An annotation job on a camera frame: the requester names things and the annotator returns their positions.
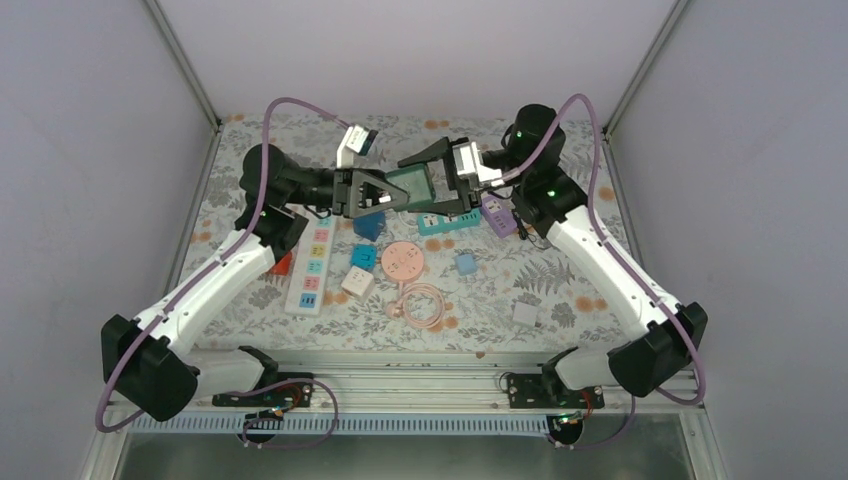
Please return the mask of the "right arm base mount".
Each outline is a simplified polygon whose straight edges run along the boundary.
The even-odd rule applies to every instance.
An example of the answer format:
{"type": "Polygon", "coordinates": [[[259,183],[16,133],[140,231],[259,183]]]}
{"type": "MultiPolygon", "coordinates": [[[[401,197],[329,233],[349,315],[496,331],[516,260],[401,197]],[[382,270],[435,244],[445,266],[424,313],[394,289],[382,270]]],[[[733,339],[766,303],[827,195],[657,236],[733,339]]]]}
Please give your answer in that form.
{"type": "Polygon", "coordinates": [[[590,451],[608,446],[628,433],[636,418],[636,398],[631,397],[629,411],[619,429],[610,437],[585,443],[584,427],[598,407],[604,407],[603,387],[589,386],[568,390],[550,371],[542,373],[503,372],[496,380],[497,388],[507,396],[511,409],[573,409],[573,413],[550,414],[546,417],[547,441],[556,449],[590,451]]]}

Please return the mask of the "black power adapter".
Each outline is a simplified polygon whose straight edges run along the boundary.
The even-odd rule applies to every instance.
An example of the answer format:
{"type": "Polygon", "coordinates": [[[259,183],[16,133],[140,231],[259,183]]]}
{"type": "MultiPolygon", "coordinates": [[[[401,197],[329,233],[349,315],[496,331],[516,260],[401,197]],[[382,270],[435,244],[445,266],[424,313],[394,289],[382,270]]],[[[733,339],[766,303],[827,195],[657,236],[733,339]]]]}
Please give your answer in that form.
{"type": "Polygon", "coordinates": [[[518,236],[522,241],[529,241],[540,251],[548,250],[551,247],[548,240],[541,238],[536,233],[530,231],[530,226],[522,220],[516,209],[511,210],[511,215],[516,223],[518,236]]]}

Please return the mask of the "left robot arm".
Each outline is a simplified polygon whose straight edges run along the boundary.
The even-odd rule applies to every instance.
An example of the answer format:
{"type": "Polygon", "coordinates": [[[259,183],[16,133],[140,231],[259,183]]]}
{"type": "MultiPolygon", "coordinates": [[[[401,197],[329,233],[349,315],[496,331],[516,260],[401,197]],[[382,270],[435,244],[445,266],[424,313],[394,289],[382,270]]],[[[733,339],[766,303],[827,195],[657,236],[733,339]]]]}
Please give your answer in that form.
{"type": "Polygon", "coordinates": [[[114,392],[158,421],[174,417],[197,397],[219,393],[240,392],[255,405],[270,402],[279,380],[264,356],[251,348],[197,354],[200,333],[301,238],[311,236],[308,219],[291,204],[319,219],[353,219],[409,202],[408,193],[382,170],[302,167],[271,144],[247,151],[239,185],[246,209],[215,253],[155,304],[131,319],[114,315],[102,327],[99,431],[118,428],[104,420],[114,392]]]}

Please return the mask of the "white cube adapter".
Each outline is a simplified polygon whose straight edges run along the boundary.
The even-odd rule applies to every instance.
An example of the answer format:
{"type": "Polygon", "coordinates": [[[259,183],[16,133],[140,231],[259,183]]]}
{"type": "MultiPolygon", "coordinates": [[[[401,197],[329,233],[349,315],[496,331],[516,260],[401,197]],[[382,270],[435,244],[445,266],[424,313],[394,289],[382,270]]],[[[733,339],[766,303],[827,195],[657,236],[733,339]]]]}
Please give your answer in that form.
{"type": "Polygon", "coordinates": [[[516,302],[513,307],[512,321],[516,324],[535,328],[539,318],[539,308],[534,305],[516,302]]]}

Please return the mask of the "dark green cube socket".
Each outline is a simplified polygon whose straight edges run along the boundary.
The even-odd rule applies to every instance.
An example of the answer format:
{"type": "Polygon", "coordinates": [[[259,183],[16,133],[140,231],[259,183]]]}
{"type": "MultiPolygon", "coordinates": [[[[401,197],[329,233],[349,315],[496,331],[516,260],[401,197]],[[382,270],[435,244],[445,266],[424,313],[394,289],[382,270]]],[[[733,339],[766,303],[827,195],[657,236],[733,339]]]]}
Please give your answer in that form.
{"type": "Polygon", "coordinates": [[[386,178],[389,183],[408,193],[406,210],[421,209],[432,205],[436,200],[431,175],[428,167],[423,164],[394,170],[389,172],[386,178]]]}

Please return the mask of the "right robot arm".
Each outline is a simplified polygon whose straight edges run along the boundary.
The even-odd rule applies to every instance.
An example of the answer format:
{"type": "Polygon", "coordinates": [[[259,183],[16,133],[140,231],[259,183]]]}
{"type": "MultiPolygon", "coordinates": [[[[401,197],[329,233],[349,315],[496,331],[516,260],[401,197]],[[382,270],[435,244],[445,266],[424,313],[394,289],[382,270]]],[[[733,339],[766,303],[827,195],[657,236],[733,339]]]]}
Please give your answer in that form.
{"type": "Polygon", "coordinates": [[[484,192],[511,188],[520,219],[586,276],[619,320],[625,336],[621,345],[608,350],[574,347],[543,365],[541,391],[549,404],[565,407],[580,390],[615,385],[638,398],[657,392],[681,403],[663,385],[686,367],[693,367],[696,381],[688,402],[697,404],[706,391],[698,347],[707,313],[698,303],[684,305],[660,287],[600,219],[594,206],[601,163],[598,129],[593,131],[589,187],[581,188],[560,167],[565,111],[529,104],[518,111],[498,150],[483,152],[466,138],[442,138],[398,164],[443,163],[448,187],[458,196],[427,207],[429,213],[466,213],[481,205],[484,192]]]}

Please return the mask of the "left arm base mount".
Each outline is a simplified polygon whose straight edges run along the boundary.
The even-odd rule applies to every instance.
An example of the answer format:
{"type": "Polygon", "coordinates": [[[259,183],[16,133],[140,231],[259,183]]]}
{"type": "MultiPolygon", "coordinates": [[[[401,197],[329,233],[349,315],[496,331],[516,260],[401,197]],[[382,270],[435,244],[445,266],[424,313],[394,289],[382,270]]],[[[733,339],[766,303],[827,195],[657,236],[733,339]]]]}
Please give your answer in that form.
{"type": "Polygon", "coordinates": [[[238,439],[245,447],[255,447],[257,450],[302,450],[317,447],[326,442],[336,432],[340,424],[340,408],[334,391],[325,383],[314,378],[312,374],[296,377],[290,374],[277,373],[276,382],[264,383],[248,392],[225,392],[212,397],[215,407],[254,407],[262,408],[259,413],[251,414],[242,422],[237,433],[238,439]],[[277,444],[273,433],[251,433],[257,426],[267,422],[282,422],[286,415],[295,409],[304,409],[310,405],[312,395],[322,390],[331,402],[332,419],[326,432],[317,440],[301,444],[277,444]]]}

